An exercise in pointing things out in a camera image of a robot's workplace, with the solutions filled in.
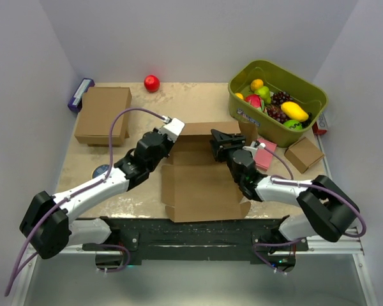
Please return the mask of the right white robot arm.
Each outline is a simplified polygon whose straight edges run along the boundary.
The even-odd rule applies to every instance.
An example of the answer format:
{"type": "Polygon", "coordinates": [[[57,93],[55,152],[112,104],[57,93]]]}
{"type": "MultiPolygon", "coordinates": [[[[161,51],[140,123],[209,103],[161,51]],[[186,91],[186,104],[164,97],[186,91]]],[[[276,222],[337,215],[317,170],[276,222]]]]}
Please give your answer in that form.
{"type": "Polygon", "coordinates": [[[318,235],[328,242],[337,242],[348,236],[347,230],[355,220],[366,233],[366,223],[358,206],[327,176],[313,180],[285,179],[266,175],[257,170],[254,156],[266,150],[264,143],[246,145],[246,137],[211,130],[211,149],[215,161],[226,163],[234,182],[249,200],[275,201],[299,207],[301,215],[285,216],[277,227],[258,239],[259,247],[287,250],[306,237],[318,235]]]}

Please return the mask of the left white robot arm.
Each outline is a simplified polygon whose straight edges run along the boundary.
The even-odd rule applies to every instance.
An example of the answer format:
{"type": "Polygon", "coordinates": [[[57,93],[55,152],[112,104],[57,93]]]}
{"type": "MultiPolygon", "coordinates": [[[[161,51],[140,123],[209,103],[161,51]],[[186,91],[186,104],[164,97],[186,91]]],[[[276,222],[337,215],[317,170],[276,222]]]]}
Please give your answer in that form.
{"type": "Polygon", "coordinates": [[[169,124],[143,135],[107,172],[76,188],[50,195],[36,194],[20,224],[20,231],[43,259],[60,253],[72,236],[70,225],[85,211],[149,178],[160,161],[169,156],[182,127],[169,124]]]}

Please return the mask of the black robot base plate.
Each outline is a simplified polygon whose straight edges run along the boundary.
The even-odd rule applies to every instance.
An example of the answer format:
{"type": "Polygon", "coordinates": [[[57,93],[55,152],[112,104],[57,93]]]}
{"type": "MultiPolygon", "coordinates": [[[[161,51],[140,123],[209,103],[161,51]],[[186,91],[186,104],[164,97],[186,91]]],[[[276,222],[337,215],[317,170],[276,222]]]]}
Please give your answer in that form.
{"type": "Polygon", "coordinates": [[[106,258],[105,252],[115,245],[130,253],[130,264],[146,260],[179,261],[248,261],[260,264],[256,253],[278,267],[295,265],[293,251],[308,250],[306,239],[294,246],[259,247],[261,238],[271,234],[280,219],[238,219],[229,221],[180,222],[169,219],[103,217],[112,233],[105,242],[84,244],[84,251],[97,251],[98,266],[118,264],[117,257],[106,258]]]}

